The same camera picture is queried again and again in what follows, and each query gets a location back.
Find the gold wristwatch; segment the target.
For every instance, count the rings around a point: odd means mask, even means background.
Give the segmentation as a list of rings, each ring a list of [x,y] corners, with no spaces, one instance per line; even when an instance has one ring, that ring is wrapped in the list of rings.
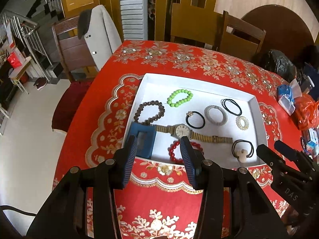
[[[196,140],[211,144],[232,144],[233,139],[224,136],[216,135],[203,135],[200,133],[194,132],[192,129],[187,127],[185,124],[178,124],[174,126],[162,126],[162,125],[153,125],[157,132],[168,133],[176,139],[180,139],[183,136],[186,136],[189,140]]]

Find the blue hair clip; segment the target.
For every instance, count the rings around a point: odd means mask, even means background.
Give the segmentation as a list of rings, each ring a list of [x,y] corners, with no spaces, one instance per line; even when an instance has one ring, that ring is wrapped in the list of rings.
[[[140,158],[151,159],[156,137],[156,127],[132,122],[128,131],[128,138],[132,135],[137,138],[136,156]]]

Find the orange plastic bag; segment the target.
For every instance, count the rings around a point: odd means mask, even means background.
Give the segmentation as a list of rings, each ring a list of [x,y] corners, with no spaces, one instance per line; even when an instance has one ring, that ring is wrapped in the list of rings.
[[[318,127],[318,100],[309,94],[302,94],[295,99],[293,117],[299,131]]]

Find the blue tissue pack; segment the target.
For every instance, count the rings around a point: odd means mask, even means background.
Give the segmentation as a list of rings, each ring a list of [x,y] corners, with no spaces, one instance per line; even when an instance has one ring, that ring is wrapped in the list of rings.
[[[296,79],[289,85],[282,84],[277,87],[277,101],[289,116],[295,112],[295,99],[301,96],[302,91]]]

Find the white shallow tray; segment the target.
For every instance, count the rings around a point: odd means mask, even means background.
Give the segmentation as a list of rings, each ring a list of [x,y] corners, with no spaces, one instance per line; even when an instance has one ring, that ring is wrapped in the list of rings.
[[[190,101],[182,103],[179,107],[171,107],[168,105],[166,103],[168,97],[170,97],[174,91],[181,89],[192,92],[193,97]],[[248,121],[247,129],[241,130],[238,127],[236,123],[237,116],[229,113],[223,108],[221,104],[221,100],[223,99],[233,99],[239,105],[242,110],[242,115],[240,117],[245,117]],[[250,141],[254,150],[256,150],[257,146],[260,144],[268,145],[266,129],[264,127],[259,104],[256,97],[251,93],[219,84],[209,83],[207,81],[154,73],[145,74],[138,87],[136,97],[132,103],[131,113],[128,117],[123,145],[126,142],[128,131],[131,123],[134,121],[134,115],[139,105],[152,100],[162,102],[165,109],[164,116],[155,121],[155,125],[174,126],[177,124],[185,124],[194,132],[203,135],[224,136],[232,138],[233,141],[238,139]],[[228,121],[224,125],[214,125],[206,118],[204,110],[210,105],[218,106],[226,112]],[[189,111],[196,111],[204,116],[206,124],[203,128],[194,128],[203,125],[203,120],[197,113],[188,119],[188,122],[193,127],[187,125],[185,119]],[[170,157],[168,148],[174,141],[176,141],[176,138],[170,134],[156,132],[151,160],[169,162]],[[203,148],[204,156],[207,159],[216,162],[223,168],[237,168],[240,166],[251,167],[264,164],[264,162],[256,155],[256,151],[252,157],[246,160],[246,162],[243,164],[240,163],[232,155],[231,148],[233,143],[211,144],[196,140],[191,141],[199,143]]]

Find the black plastic bag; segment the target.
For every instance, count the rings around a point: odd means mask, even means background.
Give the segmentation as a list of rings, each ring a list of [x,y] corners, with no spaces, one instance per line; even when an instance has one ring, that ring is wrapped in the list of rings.
[[[297,76],[296,66],[279,50],[269,50],[261,59],[261,67],[279,75],[288,83]]]

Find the round dark wooden tabletop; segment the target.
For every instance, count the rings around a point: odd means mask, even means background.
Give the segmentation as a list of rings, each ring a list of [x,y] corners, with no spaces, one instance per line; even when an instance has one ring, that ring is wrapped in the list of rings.
[[[266,31],[260,54],[279,50],[294,61],[302,50],[314,45],[313,37],[298,14],[281,5],[263,5],[249,11],[242,20]]]

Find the brown wooden chair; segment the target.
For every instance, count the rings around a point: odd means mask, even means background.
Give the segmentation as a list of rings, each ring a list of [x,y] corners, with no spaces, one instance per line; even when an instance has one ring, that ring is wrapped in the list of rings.
[[[223,12],[219,52],[252,62],[260,53],[266,31]]]

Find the wooden chair with jacket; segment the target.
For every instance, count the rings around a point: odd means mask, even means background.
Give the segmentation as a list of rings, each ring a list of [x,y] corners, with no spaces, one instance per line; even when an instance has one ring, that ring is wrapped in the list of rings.
[[[60,62],[71,83],[76,81],[72,75],[73,70],[87,67],[96,68],[96,64],[83,37],[79,39],[76,35],[73,37],[61,38],[61,35],[77,29],[78,19],[79,16],[75,16],[59,21],[58,23],[53,23],[52,25],[52,34],[57,46]]]

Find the metal stair railing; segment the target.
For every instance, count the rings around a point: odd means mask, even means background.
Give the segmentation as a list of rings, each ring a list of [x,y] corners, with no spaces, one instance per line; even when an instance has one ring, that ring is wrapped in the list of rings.
[[[48,69],[53,66],[53,64],[38,34],[40,25],[25,16],[9,10],[2,12],[1,23],[3,27],[8,23],[10,24],[14,36],[27,48],[31,57],[39,66],[42,76],[45,77],[47,81],[50,81],[52,75]]]

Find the white louvered door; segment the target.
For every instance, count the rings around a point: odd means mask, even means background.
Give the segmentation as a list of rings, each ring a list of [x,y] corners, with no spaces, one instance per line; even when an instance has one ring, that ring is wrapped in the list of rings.
[[[148,40],[147,0],[119,0],[124,39]]]

